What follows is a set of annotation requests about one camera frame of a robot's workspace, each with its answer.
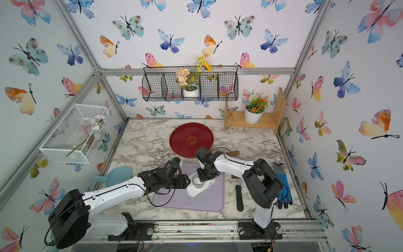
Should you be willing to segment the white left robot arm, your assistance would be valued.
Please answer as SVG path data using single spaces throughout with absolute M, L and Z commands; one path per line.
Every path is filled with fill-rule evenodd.
M 64 249 L 86 236 L 108 236 L 111 241 L 139 239 L 141 227 L 135 223 L 131 214 L 101 217 L 100 213 L 160 189 L 186 189 L 191 180 L 182 173 L 181 166 L 181 160 L 175 157 L 161 168 L 141 172 L 127 181 L 102 190 L 87 193 L 81 193 L 78 189 L 69 191 L 48 218 L 47 234 L 51 234 L 53 239 L 45 240 L 45 245 Z

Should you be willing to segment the lavender silicone mat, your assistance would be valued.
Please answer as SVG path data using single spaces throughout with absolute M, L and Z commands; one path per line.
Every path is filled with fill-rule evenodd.
M 195 196 L 190 196 L 187 189 L 159 190 L 152 203 L 174 209 L 220 212 L 224 207 L 224 175 L 204 183 L 203 189 L 197 189 Z

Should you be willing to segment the white dough piece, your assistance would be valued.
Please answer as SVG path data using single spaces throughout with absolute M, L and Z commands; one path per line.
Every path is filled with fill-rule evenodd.
M 212 184 L 214 184 L 214 180 L 203 182 L 202 184 L 194 184 L 193 182 L 187 187 L 187 193 L 190 197 L 196 197 L 198 194 L 207 190 Z

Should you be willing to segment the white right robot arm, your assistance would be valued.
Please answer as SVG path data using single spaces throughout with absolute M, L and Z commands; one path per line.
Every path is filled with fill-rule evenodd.
M 205 147 L 196 152 L 201 165 L 197 170 L 200 181 L 214 179 L 222 172 L 240 178 L 256 203 L 254 223 L 267 228 L 272 222 L 272 212 L 284 184 L 264 159 L 254 162 L 230 157 L 222 152 L 209 152 Z

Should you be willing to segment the black handled strainer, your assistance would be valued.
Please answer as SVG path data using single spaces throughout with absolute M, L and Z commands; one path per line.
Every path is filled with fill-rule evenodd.
M 238 212 L 242 212 L 244 210 L 243 199 L 242 199 L 242 191 L 241 191 L 242 179 L 232 175 L 232 181 L 235 184 L 237 210 L 238 210 Z

